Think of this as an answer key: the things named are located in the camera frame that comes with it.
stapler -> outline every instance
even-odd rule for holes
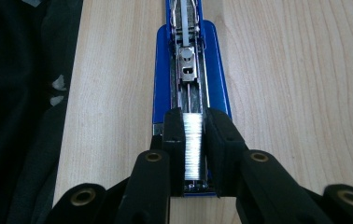
[[[166,24],[157,33],[153,135],[164,116],[181,108],[186,134],[185,196],[212,195],[203,150],[203,120],[209,107],[232,117],[215,25],[203,20],[200,0],[166,0]]]
[[[200,0],[165,0],[157,33],[150,150],[110,189],[67,191],[46,223],[168,223],[170,197],[235,197],[243,223],[353,223],[353,187],[304,189],[233,125],[213,23]]]

black fabric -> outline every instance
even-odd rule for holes
[[[51,209],[67,91],[50,84],[64,75],[69,89],[81,5],[0,0],[0,223],[43,223]]]

light wood surface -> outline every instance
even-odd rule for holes
[[[353,186],[353,0],[203,0],[233,122],[304,187]],[[164,1],[85,0],[54,202],[110,188],[147,150]],[[235,199],[172,199],[171,223],[239,223]]]

blue stapler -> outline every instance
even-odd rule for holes
[[[153,136],[164,115],[179,107],[186,134],[185,196],[212,195],[203,153],[208,107],[232,117],[215,25],[203,20],[200,0],[165,0],[166,24],[157,33]]]

black plastic part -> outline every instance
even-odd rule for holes
[[[241,223],[264,223],[258,204],[246,188],[243,190],[242,195],[236,198],[235,208],[237,209],[238,216],[240,216]]]
[[[353,223],[353,187],[342,184],[328,186],[320,206],[335,223]]]
[[[161,135],[153,135],[150,141],[150,149],[162,149],[162,136]]]
[[[83,189],[92,189],[95,192],[95,198],[88,204],[75,206],[71,203],[75,193]],[[81,184],[67,191],[51,210],[46,223],[94,223],[101,209],[106,190],[95,184]]]
[[[171,196],[182,197],[185,185],[185,128],[180,108],[169,110],[164,116],[162,150],[170,160]]]
[[[169,156],[162,150],[139,154],[115,223],[168,223]]]
[[[310,198],[319,206],[319,203],[322,199],[322,196],[311,191],[310,189],[303,188],[302,189],[310,196]]]
[[[109,190],[96,184],[81,184],[71,188],[53,207],[46,223],[113,223],[128,180],[124,179]],[[85,189],[95,194],[92,201],[84,205],[73,205],[72,198],[78,192],[82,192],[79,197],[84,200]]]
[[[218,197],[237,196],[242,188],[240,161],[248,147],[226,113],[206,110],[205,148]]]
[[[239,202],[246,202],[249,195],[255,203],[241,206],[245,211],[258,210],[264,223],[332,223],[310,198],[305,190],[288,174],[271,154],[246,151],[241,162],[241,173],[247,188],[243,189]],[[248,219],[248,223],[257,223]]]

